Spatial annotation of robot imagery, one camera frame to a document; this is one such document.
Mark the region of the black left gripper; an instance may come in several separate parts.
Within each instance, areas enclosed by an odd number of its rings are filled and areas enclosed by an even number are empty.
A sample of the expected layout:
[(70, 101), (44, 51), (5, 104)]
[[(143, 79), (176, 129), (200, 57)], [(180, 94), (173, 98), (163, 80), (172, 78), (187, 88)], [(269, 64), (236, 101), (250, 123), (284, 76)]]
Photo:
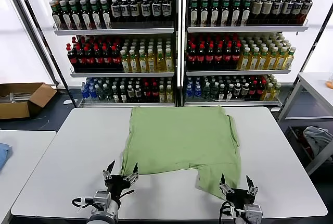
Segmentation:
[(138, 163), (135, 164), (133, 172), (128, 176), (111, 175), (115, 161), (110, 163), (106, 170), (103, 170), (103, 176), (107, 191), (110, 192), (111, 198), (122, 198), (131, 194), (134, 190), (123, 193), (123, 190), (129, 189), (138, 179)]

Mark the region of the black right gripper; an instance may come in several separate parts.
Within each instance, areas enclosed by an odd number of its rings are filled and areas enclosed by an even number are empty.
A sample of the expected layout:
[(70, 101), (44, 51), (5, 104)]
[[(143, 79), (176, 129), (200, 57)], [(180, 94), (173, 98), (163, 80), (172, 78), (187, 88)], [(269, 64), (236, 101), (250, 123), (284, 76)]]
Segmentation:
[(219, 188), (224, 195), (226, 195), (226, 200), (233, 203), (234, 205), (244, 205), (253, 204), (255, 201), (255, 196), (258, 192), (258, 187), (254, 185), (253, 181), (248, 175), (246, 175), (248, 190), (246, 189), (232, 189), (230, 188), (226, 181), (224, 174), (221, 176)]

